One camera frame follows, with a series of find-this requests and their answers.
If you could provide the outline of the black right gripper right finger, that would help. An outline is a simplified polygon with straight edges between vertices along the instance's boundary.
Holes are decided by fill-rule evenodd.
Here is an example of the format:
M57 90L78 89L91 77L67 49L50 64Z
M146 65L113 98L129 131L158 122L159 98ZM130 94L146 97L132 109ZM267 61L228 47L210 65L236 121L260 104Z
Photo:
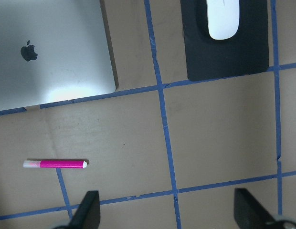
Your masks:
M240 229L296 229L296 221L271 215L245 188L234 190L233 217Z

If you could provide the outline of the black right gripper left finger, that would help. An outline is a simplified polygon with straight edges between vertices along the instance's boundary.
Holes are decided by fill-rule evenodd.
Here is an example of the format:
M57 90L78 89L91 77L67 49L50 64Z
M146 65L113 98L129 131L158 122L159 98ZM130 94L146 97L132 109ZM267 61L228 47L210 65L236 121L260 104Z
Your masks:
M99 192L88 191L67 225L55 229L98 229L101 221Z

